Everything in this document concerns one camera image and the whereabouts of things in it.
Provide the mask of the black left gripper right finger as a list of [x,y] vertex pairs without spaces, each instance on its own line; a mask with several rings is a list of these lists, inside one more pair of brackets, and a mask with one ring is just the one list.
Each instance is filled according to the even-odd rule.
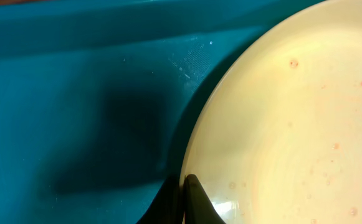
[[194,174],[184,180],[183,201],[185,224],[225,224]]

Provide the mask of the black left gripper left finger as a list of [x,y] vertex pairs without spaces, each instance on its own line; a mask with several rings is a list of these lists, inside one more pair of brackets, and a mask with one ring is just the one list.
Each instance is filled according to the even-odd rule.
[[181,224],[181,206],[179,178],[169,176],[137,224]]

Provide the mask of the yellow-green plate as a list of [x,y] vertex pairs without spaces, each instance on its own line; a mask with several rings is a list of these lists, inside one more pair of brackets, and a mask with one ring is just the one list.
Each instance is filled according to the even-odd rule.
[[236,60],[194,127],[189,174],[226,223],[362,224],[362,0],[304,9]]

